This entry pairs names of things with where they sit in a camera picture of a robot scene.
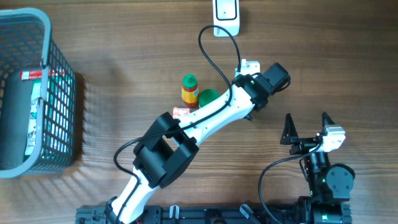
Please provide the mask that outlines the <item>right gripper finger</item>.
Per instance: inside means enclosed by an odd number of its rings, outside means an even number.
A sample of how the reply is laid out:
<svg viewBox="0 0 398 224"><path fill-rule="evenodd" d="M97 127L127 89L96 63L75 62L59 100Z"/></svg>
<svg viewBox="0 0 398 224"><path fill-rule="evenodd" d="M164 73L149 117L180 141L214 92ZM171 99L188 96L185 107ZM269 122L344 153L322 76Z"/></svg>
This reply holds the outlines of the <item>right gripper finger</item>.
<svg viewBox="0 0 398 224"><path fill-rule="evenodd" d="M299 136L295 128L292 116L287 113L285 116L284 130L280 139L280 144L282 145L292 145L299 142Z"/></svg>
<svg viewBox="0 0 398 224"><path fill-rule="evenodd" d="M330 116L328 115L328 113L326 111L324 111L322 113L322 126L326 127L329 125L335 125L334 121L330 118Z"/></svg>

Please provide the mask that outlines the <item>green lid jar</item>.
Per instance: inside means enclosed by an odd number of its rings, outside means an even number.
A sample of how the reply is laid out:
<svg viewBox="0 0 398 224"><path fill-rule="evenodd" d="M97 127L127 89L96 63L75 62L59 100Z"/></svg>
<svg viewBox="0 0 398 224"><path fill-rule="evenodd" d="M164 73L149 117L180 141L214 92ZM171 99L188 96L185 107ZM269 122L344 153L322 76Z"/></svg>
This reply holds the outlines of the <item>green lid jar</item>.
<svg viewBox="0 0 398 224"><path fill-rule="evenodd" d="M220 94L214 89L203 90L199 95L198 105L200 108L202 108L208 105L209 103L215 101L219 97Z"/></svg>

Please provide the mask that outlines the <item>yellow sauce bottle green cap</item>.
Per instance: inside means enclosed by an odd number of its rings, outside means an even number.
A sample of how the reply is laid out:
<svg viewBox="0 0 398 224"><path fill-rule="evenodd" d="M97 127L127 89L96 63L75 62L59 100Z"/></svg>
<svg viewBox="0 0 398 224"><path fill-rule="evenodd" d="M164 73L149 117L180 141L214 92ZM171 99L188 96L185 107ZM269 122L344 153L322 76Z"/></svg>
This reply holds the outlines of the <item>yellow sauce bottle green cap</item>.
<svg viewBox="0 0 398 224"><path fill-rule="evenodd" d="M198 81L193 74L187 74L182 80L182 100L190 108L198 105Z"/></svg>

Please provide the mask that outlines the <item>small red white carton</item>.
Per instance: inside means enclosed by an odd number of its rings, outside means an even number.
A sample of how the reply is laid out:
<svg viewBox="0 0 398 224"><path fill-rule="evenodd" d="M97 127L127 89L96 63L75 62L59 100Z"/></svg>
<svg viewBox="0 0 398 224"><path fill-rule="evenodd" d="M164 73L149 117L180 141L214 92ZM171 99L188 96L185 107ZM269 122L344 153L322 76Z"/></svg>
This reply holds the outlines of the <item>small red white carton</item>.
<svg viewBox="0 0 398 224"><path fill-rule="evenodd" d="M185 116L190 114L190 108L178 108L174 107L172 110L172 117L173 119L177 119L181 116Z"/></svg>

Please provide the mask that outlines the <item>green 3M gloves pack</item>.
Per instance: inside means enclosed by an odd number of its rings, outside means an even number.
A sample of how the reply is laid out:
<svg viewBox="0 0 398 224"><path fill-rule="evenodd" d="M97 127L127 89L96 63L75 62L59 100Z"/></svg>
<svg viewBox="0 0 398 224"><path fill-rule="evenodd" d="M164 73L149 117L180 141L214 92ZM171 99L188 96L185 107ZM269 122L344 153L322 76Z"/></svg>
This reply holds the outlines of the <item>green 3M gloves pack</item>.
<svg viewBox="0 0 398 224"><path fill-rule="evenodd" d="M50 78L42 97L42 80L32 81L25 160L37 146L42 159L62 161L72 153L75 112L72 87L71 79Z"/></svg>

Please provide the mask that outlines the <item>red white toothpaste box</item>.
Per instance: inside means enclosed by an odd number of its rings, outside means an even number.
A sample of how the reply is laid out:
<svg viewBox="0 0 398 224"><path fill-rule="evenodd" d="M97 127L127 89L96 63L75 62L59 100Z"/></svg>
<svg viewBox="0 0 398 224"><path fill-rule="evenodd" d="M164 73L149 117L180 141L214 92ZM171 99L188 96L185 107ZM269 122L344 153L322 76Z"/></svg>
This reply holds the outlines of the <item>red white toothpaste box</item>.
<svg viewBox="0 0 398 224"><path fill-rule="evenodd" d="M42 70L32 70L32 71L24 71L19 73L19 78L21 81L26 80L38 80L42 78L43 71ZM57 70L49 70L48 76L64 76L65 72L57 71Z"/></svg>

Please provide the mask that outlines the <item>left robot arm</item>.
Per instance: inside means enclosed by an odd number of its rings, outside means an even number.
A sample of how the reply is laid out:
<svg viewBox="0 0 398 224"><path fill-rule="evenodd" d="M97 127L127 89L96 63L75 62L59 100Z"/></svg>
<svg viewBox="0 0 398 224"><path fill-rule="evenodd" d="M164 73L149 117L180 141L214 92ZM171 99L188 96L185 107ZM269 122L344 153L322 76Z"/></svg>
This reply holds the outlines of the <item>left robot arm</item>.
<svg viewBox="0 0 398 224"><path fill-rule="evenodd" d="M290 83L288 72L275 63L264 73L236 75L228 90L204 107L178 118L159 116L143 137L133 140L131 179L119 197L107 202L111 223L132 223L157 189L179 178L196 156L200 144L233 121L264 108L268 98Z"/></svg>

